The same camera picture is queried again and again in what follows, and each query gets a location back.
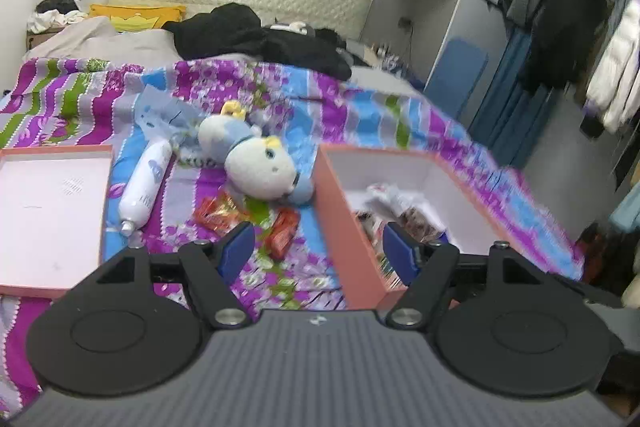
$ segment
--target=pillow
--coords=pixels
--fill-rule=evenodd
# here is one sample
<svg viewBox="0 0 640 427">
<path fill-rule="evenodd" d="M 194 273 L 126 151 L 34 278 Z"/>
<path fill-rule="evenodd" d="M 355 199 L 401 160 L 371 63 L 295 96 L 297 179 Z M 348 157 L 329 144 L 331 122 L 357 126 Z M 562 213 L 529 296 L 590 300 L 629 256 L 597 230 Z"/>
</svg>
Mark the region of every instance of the pillow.
<svg viewBox="0 0 640 427">
<path fill-rule="evenodd" d="M 110 6 L 108 4 L 92 4 L 89 17 L 107 16 L 111 24 L 119 32 L 137 32 L 151 28 L 161 28 L 167 21 L 180 22 L 186 6 Z"/>
</svg>

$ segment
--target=stuffed animal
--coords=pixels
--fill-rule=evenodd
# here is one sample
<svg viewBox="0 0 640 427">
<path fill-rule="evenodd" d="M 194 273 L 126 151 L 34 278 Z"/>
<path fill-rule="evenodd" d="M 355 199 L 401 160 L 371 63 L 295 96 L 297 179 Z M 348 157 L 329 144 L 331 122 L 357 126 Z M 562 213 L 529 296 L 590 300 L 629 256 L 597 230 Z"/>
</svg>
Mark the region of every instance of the stuffed animal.
<svg viewBox="0 0 640 427">
<path fill-rule="evenodd" d="M 249 126 L 236 100 L 226 102 L 222 113 L 205 118 L 198 129 L 198 141 L 206 155 L 224 164 L 230 181 L 259 200 L 307 203 L 314 193 L 313 182 L 296 171 L 280 140 L 263 138 L 259 127 Z"/>
</svg>

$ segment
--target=bedsheet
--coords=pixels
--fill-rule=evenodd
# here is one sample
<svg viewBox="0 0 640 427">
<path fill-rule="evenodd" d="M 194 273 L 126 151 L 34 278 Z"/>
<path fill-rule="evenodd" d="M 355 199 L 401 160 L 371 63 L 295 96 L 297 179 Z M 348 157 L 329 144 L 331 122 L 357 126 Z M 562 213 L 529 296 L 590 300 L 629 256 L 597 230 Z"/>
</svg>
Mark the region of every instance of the bedsheet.
<svg viewBox="0 0 640 427">
<path fill-rule="evenodd" d="M 113 146 L 114 165 L 106 212 L 103 256 L 123 248 L 117 206 L 146 142 L 133 124 L 133 107 L 146 84 L 167 90 L 204 111 L 219 111 L 239 99 L 271 117 L 299 169 L 310 173 L 320 142 L 431 150 L 443 158 L 487 209 L 545 270 L 577 278 L 582 260 L 553 217 L 536 206 L 518 172 L 500 169 L 464 128 L 422 97 L 358 89 L 313 71 L 279 64 L 204 59 L 160 70 L 116 67 L 104 60 L 29 60 L 8 103 L 0 110 L 0 147 L 97 144 Z M 215 196 L 223 169 L 196 169 L 171 161 L 143 239 L 150 251 L 174 251 L 196 238 L 215 239 L 191 219 L 202 198 Z M 300 233 L 287 260 L 274 265 L 262 247 L 273 213 L 247 200 L 257 232 L 253 256 L 232 286 L 254 316 L 263 308 L 340 309 L 346 304 L 312 207 L 302 209 Z M 156 293 L 184 302 L 179 285 L 156 285 Z M 17 412 L 33 400 L 38 385 L 26 362 L 24 341 L 46 299 L 0 300 L 0 411 Z"/>
</svg>

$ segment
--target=white puffer jacket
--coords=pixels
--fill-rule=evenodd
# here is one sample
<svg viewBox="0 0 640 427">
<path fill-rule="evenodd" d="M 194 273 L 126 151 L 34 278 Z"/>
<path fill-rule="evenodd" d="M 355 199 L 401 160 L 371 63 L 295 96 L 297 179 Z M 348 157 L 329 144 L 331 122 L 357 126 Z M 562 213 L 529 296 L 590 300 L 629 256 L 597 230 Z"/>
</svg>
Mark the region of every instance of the white puffer jacket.
<svg viewBox="0 0 640 427">
<path fill-rule="evenodd" d="M 639 52 L 640 0 L 631 0 L 587 89 L 590 105 L 603 112 L 602 123 L 609 132 L 617 131 L 640 106 Z"/>
</svg>

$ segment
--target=gray floor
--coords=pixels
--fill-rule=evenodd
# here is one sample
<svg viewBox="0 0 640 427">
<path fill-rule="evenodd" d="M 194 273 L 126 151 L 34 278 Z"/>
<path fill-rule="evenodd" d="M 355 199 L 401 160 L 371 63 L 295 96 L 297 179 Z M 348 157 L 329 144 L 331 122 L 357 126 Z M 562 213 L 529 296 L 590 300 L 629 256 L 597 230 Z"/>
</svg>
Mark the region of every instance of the gray floor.
<svg viewBox="0 0 640 427">
<path fill-rule="evenodd" d="M 590 141 L 580 132 L 582 110 L 567 94 L 554 109 L 524 168 L 538 203 L 546 206 L 572 239 L 594 219 L 606 219 L 629 191 L 627 177 L 615 191 L 611 171 L 622 154 L 606 132 Z"/>
</svg>

